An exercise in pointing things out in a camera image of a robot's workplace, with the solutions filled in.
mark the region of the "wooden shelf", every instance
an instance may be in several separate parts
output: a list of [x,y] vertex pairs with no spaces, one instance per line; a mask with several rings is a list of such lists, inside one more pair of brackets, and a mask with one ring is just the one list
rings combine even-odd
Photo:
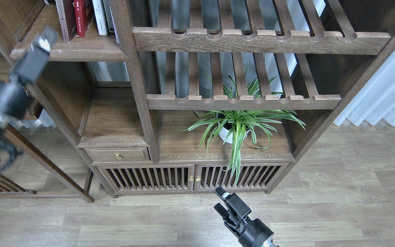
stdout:
[[377,55],[388,33],[356,32],[338,0],[326,0],[342,31],[326,31],[312,0],[302,0],[310,32],[296,30],[285,0],[273,1],[281,31],[265,30],[257,0],[246,1],[251,30],[235,29],[229,0],[218,2],[221,30],[203,28],[201,2],[190,3],[190,27],[171,28],[171,1],[161,0],[158,26],[134,27],[137,50],[190,52],[269,52]]
[[34,37],[42,33],[47,25],[59,35],[50,52],[51,61],[126,61],[128,58],[116,43],[115,37],[98,34],[94,19],[89,24],[85,38],[74,37],[71,43],[65,43],[56,6],[51,4],[44,7],[25,38],[16,44],[10,57],[13,59],[22,57]]
[[[165,94],[148,94],[147,103],[149,109],[162,110],[248,110],[248,109],[334,109],[341,100],[340,95],[318,93],[315,82],[310,72],[304,54],[296,54],[298,67],[303,76],[303,85],[297,84],[294,89],[293,81],[287,68],[283,54],[274,54],[276,65],[279,70],[280,80],[283,86],[284,96],[279,97],[271,94],[268,83],[268,75],[265,60],[262,53],[254,53],[254,62],[259,79],[260,93],[262,97],[254,98],[248,95],[246,79],[243,72],[243,60],[241,53],[232,53],[233,66],[235,69],[235,81],[237,84],[238,97],[228,98],[224,95],[222,86],[222,74],[219,53],[211,53],[213,97],[203,98],[199,95],[199,69],[197,53],[189,53],[189,93],[187,97],[178,98],[175,95],[175,52],[166,55],[166,79]],[[306,95],[297,95],[303,91]]]
[[148,147],[131,88],[97,88],[77,147]]
[[[198,148],[204,127],[190,132],[178,131],[198,121],[193,111],[163,111],[163,122],[160,132],[160,162],[182,162],[183,164],[227,164],[231,155],[232,145],[219,136],[211,139],[208,153],[205,145]],[[266,153],[255,149],[249,135],[243,142],[241,158],[243,163],[292,162],[289,142],[282,125],[274,126],[278,132],[272,136],[271,148]],[[257,131],[258,146],[267,145],[265,133]]]

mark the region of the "drawer knob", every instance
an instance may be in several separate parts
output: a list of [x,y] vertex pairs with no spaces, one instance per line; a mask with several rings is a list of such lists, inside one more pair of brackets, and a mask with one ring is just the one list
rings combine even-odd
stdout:
[[116,153],[116,158],[118,161],[121,161],[123,157],[121,157],[120,153]]

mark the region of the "bookshelf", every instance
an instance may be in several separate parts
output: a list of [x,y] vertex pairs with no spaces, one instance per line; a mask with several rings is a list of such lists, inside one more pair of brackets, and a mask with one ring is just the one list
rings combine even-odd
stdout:
[[[19,26],[0,27],[5,58],[19,58],[45,25],[59,30],[53,6],[40,2],[23,3]],[[395,1],[326,0],[327,9],[318,16],[311,0],[299,0],[310,32],[295,29],[284,0],[272,1],[280,30],[264,28],[257,14],[262,6],[256,0],[246,1],[251,28],[236,29],[229,2],[218,1],[215,21],[220,22],[220,30],[203,28],[201,2],[196,0],[190,1],[190,28],[178,30],[170,26],[169,0],[160,0],[155,26],[149,1],[110,0],[121,44],[97,35],[91,24],[86,38],[53,47],[55,62],[30,90],[111,195],[210,192],[219,185],[270,193],[395,50]],[[7,22],[3,13],[13,4],[0,2],[0,21]],[[155,51],[167,52],[163,94]],[[175,94],[177,68],[172,59],[179,51],[189,52],[192,78],[184,82],[189,93],[182,98]],[[211,53],[211,98],[199,94],[193,74],[199,52]],[[235,68],[243,65],[240,52],[253,53],[263,97],[223,95],[221,52],[232,53]],[[270,95],[263,83],[268,75],[262,53],[275,55],[284,90],[281,98]],[[298,65],[292,75],[282,53],[296,54]],[[84,61],[125,61],[130,87],[99,87]],[[237,69],[236,80],[244,80],[242,70]],[[197,148],[201,132],[176,131],[196,120],[192,109],[294,109],[307,128],[304,131],[290,122],[279,126],[271,149],[263,154],[246,141],[241,183],[234,185],[224,172],[228,146],[214,138],[206,153],[203,147]]]

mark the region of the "potted plant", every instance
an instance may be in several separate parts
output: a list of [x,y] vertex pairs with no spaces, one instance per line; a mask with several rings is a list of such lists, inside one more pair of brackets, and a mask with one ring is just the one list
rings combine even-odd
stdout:
[[[230,98],[235,98],[237,97],[237,90],[235,89],[236,83],[230,75],[228,76],[232,81],[233,87],[228,88],[224,85],[224,94]],[[276,77],[269,79],[269,83],[271,83],[275,78]],[[247,86],[249,95],[253,95],[257,98],[262,97],[260,94],[259,81],[257,78],[247,83]],[[273,92],[272,94],[281,95],[283,93]],[[225,142],[232,143],[231,158],[229,160],[227,169],[231,169],[231,176],[233,176],[234,173],[236,174],[235,184],[237,184],[240,176],[240,148],[242,147],[243,140],[246,138],[249,132],[251,132],[251,141],[254,146],[259,150],[263,150],[261,153],[264,153],[271,146],[271,131],[277,132],[276,128],[272,127],[270,124],[281,124],[281,119],[287,119],[297,122],[303,128],[304,125],[306,125],[296,117],[296,113],[293,110],[210,110],[202,116],[200,116],[196,111],[194,112],[203,119],[195,122],[190,127],[181,131],[191,131],[199,126],[207,125],[207,128],[202,135],[201,142],[199,143],[199,147],[201,147],[207,139],[207,152],[208,145],[214,136],[221,136],[221,138],[224,140],[224,144]],[[257,130],[266,133],[269,142],[268,146],[256,146],[257,138],[255,132]]]

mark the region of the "white book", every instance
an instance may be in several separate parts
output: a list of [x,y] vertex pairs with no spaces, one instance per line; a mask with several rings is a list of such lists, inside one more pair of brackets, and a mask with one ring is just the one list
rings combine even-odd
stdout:
[[108,34],[108,24],[106,23],[105,8],[103,7],[103,0],[92,0],[94,5],[95,20],[97,22],[98,34]]

